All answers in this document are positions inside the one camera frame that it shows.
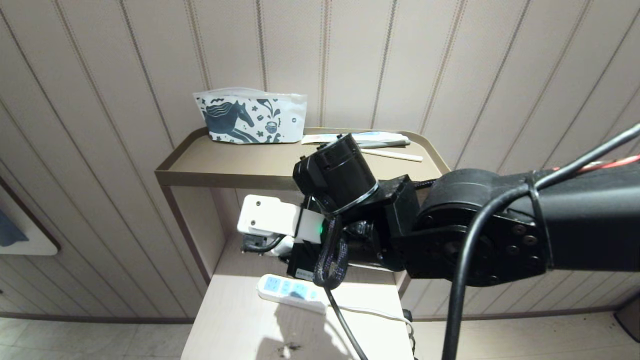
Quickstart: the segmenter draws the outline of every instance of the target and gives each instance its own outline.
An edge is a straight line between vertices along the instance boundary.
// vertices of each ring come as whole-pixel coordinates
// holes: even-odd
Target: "white cable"
[[[402,321],[407,325],[409,325],[409,327],[411,328],[411,333],[409,335],[413,336],[413,325],[411,324],[411,321],[407,320],[404,317],[401,318],[399,316],[391,315],[383,311],[378,311],[375,309],[367,309],[366,307],[353,307],[353,306],[342,306],[342,305],[338,307],[341,308],[342,310],[351,311],[354,313],[370,314],[370,315],[380,316],[382,318],[387,318],[389,320]]]

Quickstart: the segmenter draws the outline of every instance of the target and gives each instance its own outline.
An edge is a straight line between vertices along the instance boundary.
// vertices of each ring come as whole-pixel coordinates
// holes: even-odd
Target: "white pouch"
[[[302,139],[307,96],[249,88],[197,92],[193,97],[214,141],[292,143]]]

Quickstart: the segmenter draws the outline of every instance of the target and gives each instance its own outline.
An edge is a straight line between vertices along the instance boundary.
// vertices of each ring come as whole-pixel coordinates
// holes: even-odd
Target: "shelf top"
[[[307,127],[305,134],[361,133],[365,129]],[[411,140],[406,147],[382,150],[419,155],[422,162],[363,154],[376,179],[393,179],[408,174],[421,181],[449,171],[433,146],[421,135],[401,133]],[[217,188],[261,188],[297,190],[291,177],[302,155],[311,155],[317,145],[301,143],[246,144],[213,142],[206,127],[193,131],[156,169],[160,185],[210,186]]]

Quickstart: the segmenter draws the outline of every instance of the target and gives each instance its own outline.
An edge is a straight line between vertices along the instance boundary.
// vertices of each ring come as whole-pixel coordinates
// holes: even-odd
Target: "striped wall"
[[[191,93],[309,94],[308,126],[415,131],[451,168],[576,157],[640,120],[635,0],[0,0],[0,176],[62,245],[0,256],[0,312],[189,318],[205,283],[153,169]],[[640,152],[640,142],[612,156]],[[211,192],[233,204],[246,192]],[[233,209],[221,209],[232,231]],[[403,296],[422,318],[449,283]],[[470,289],[469,314],[619,304],[625,273]]]

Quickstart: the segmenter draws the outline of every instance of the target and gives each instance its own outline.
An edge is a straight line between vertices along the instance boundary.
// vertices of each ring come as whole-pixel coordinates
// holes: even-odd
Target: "white power strip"
[[[310,281],[272,274],[263,275],[257,285],[258,295],[273,302],[325,314],[329,299],[324,289]]]

